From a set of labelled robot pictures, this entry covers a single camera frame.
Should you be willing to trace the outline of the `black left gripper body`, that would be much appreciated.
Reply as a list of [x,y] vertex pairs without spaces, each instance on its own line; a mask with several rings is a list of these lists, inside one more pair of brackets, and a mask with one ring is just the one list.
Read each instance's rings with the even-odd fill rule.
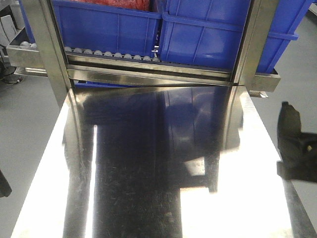
[[0,171],[0,197],[9,197],[12,193],[12,188],[9,185],[7,179],[3,175],[2,171]]

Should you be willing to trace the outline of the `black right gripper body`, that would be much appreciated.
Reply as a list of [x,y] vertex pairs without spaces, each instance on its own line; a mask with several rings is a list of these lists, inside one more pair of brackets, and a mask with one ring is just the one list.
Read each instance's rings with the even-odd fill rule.
[[280,134],[278,149],[281,161],[277,174],[285,180],[317,181],[317,135],[302,132],[296,136]]

